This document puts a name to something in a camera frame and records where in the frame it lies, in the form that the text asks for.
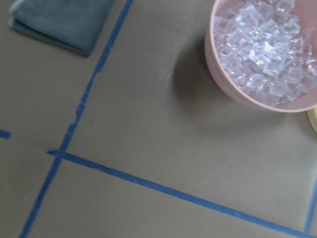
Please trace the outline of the round wooden stand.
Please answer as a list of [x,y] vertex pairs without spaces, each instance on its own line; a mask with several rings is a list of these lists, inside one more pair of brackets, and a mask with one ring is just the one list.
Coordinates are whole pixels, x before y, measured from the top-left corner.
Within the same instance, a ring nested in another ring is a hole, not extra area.
[[311,109],[307,111],[307,117],[309,120],[309,123],[314,130],[315,133],[317,133],[317,109]]

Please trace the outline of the pink bowl of ice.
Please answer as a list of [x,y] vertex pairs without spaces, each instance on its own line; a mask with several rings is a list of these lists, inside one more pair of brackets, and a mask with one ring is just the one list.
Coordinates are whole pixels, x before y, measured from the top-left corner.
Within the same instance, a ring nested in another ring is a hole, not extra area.
[[249,107],[296,113],[317,105],[317,3],[217,0],[205,34],[217,85]]

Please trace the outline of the grey folded cloth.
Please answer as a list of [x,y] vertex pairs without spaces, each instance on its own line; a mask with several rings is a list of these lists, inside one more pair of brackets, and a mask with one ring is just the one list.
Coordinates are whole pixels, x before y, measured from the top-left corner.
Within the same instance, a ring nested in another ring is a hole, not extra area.
[[9,26],[89,56],[113,5],[111,0],[17,0]]

